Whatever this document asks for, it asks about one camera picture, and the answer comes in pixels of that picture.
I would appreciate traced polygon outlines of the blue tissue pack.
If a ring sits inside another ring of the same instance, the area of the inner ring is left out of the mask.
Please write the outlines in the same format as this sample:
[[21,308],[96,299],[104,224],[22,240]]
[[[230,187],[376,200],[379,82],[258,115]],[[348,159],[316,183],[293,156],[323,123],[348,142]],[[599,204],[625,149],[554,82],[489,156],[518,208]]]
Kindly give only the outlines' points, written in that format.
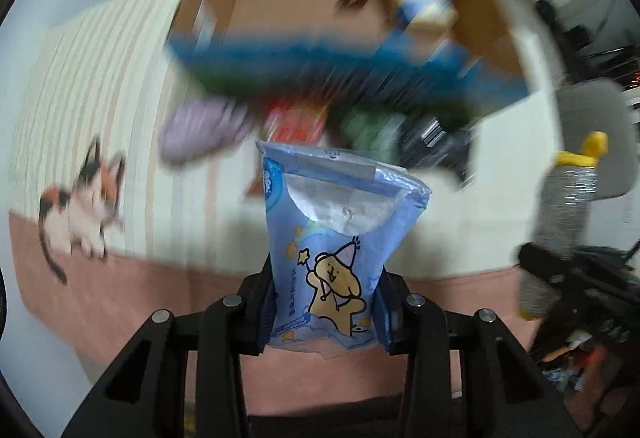
[[374,291],[431,190],[349,151],[257,146],[276,314],[269,346],[332,358],[378,343]]

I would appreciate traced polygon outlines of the black snack bag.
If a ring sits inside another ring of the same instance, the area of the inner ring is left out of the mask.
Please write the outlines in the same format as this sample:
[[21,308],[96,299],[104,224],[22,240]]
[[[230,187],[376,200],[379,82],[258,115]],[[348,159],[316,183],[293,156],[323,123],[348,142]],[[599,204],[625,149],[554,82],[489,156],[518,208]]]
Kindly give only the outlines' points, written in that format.
[[407,119],[400,129],[399,165],[406,169],[446,169],[463,189],[475,176],[470,164],[473,140],[470,129],[446,131],[432,115]]

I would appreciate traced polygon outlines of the green snack bag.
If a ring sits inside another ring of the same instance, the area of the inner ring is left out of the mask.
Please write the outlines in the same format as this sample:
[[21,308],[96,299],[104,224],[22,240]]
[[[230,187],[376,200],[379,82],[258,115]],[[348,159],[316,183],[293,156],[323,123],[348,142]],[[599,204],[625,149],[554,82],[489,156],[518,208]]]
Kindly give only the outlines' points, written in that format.
[[397,159],[405,114],[390,110],[350,109],[337,131],[352,151],[368,158],[392,162]]

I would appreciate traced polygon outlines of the yellow silver scrubber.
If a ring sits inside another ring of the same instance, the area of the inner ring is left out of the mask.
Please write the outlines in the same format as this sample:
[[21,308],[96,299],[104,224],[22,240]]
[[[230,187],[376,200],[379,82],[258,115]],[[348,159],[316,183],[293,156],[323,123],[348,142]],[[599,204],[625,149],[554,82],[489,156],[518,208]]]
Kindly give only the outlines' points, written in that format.
[[525,320],[546,317],[561,298],[570,263],[586,229],[598,172],[585,157],[559,151],[544,177],[533,236],[518,260],[518,311]]

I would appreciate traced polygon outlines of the red snack bag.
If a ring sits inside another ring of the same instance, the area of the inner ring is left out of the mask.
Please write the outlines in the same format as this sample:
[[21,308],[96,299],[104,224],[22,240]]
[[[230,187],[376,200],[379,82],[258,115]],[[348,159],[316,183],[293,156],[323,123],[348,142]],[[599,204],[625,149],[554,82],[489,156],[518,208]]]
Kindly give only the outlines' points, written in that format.
[[305,98],[271,98],[262,106],[259,140],[318,146],[326,130],[329,102]]

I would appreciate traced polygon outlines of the purple cloth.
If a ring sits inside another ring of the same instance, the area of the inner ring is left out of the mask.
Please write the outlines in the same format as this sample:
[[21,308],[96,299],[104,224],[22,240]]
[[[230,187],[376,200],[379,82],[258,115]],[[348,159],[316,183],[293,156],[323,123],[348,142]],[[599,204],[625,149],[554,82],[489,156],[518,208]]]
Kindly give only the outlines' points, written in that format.
[[191,100],[165,121],[158,152],[165,163],[183,165],[241,143],[255,123],[244,102],[224,97]]

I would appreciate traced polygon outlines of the grey chair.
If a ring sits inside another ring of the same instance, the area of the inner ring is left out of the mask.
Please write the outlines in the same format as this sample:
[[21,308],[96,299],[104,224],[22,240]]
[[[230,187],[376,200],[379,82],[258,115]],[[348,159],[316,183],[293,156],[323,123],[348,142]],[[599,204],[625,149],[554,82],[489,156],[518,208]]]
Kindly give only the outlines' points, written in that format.
[[555,99],[563,149],[585,157],[598,172],[596,198],[626,195],[634,187],[639,163],[623,88],[599,78],[564,86]]

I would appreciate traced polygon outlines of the cardboard box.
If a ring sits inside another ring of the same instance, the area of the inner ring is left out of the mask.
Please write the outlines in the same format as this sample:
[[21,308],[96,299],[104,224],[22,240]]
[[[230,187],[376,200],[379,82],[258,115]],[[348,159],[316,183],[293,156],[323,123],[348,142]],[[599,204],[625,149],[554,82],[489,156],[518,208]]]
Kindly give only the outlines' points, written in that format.
[[484,117],[528,94],[497,0],[451,0],[445,31],[396,24],[390,0],[181,0],[167,42],[209,91],[318,94]]

